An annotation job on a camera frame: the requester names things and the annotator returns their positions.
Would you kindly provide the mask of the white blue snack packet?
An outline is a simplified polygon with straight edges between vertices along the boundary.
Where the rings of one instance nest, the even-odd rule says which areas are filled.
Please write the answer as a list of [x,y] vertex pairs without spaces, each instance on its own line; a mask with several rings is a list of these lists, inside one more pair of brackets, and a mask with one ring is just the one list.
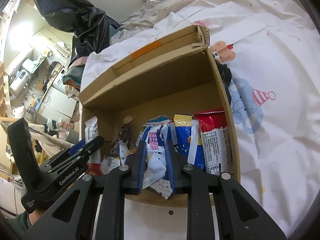
[[143,188],[151,188],[164,199],[172,194],[172,188],[167,175],[165,143],[172,139],[171,120],[160,115],[148,120],[140,130],[136,144],[146,143],[146,171],[143,179]]

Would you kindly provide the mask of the dark brown snack packet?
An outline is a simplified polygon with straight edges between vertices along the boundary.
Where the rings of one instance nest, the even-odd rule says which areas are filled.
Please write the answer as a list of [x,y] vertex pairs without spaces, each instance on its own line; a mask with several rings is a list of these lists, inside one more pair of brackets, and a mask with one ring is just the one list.
[[133,116],[130,115],[123,119],[123,126],[119,131],[118,137],[104,154],[103,161],[100,164],[102,174],[108,174],[113,169],[124,165],[127,156],[131,154],[128,145],[131,136],[132,120]]

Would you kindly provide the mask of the blue gold snack bag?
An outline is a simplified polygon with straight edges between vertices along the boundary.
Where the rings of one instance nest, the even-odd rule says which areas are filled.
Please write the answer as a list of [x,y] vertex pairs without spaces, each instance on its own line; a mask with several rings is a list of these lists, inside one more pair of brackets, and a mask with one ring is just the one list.
[[186,156],[187,163],[205,170],[199,121],[191,115],[175,114],[174,124],[179,152]]

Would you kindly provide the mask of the black plastic bag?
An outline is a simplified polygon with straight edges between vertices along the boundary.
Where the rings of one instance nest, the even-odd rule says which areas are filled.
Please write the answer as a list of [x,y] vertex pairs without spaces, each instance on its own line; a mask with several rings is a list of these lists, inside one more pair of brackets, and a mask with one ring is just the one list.
[[34,0],[47,23],[73,33],[71,62],[99,53],[110,45],[110,28],[120,24],[88,0]]

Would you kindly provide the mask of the white bed sheet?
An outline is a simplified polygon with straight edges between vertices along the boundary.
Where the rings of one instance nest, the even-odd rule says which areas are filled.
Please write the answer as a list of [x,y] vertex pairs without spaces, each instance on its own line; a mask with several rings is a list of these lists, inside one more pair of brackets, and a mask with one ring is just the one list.
[[192,24],[209,28],[214,56],[232,72],[241,182],[291,236],[319,193],[319,32],[299,0],[196,0],[89,55],[81,87]]

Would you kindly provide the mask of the floral crumpled blanket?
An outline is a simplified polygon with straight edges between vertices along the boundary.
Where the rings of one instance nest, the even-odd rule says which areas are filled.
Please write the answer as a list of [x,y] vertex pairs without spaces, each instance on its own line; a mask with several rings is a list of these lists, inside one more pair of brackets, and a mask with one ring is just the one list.
[[121,22],[120,28],[111,38],[115,44],[133,37],[141,31],[154,27],[154,25],[165,19],[171,12],[178,12],[183,7],[196,0],[149,0],[126,20]]

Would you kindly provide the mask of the white red snack bar packet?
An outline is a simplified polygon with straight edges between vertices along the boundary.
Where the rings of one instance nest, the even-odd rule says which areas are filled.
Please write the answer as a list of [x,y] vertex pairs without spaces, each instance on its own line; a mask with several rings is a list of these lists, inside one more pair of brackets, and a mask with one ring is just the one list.
[[[85,122],[85,142],[88,143],[98,136],[98,119],[96,116]],[[101,151],[96,150],[90,157],[90,164],[100,164],[102,162]]]

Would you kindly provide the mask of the brown cardboard box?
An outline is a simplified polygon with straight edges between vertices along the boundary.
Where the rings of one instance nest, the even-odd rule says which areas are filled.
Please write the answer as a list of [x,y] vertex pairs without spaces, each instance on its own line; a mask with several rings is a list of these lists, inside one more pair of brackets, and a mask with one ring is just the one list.
[[98,119],[98,132],[116,139],[123,119],[133,117],[131,137],[160,115],[222,108],[231,141],[232,172],[240,179],[239,150],[225,83],[209,49],[209,29],[191,25],[127,55],[80,93],[81,120]]

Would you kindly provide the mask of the red white tall snack bag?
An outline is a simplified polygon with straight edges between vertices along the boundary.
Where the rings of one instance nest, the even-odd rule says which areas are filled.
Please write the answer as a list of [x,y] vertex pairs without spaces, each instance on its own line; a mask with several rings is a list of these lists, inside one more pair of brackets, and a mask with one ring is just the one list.
[[200,126],[206,172],[217,176],[231,173],[232,149],[224,110],[196,113],[194,118]]

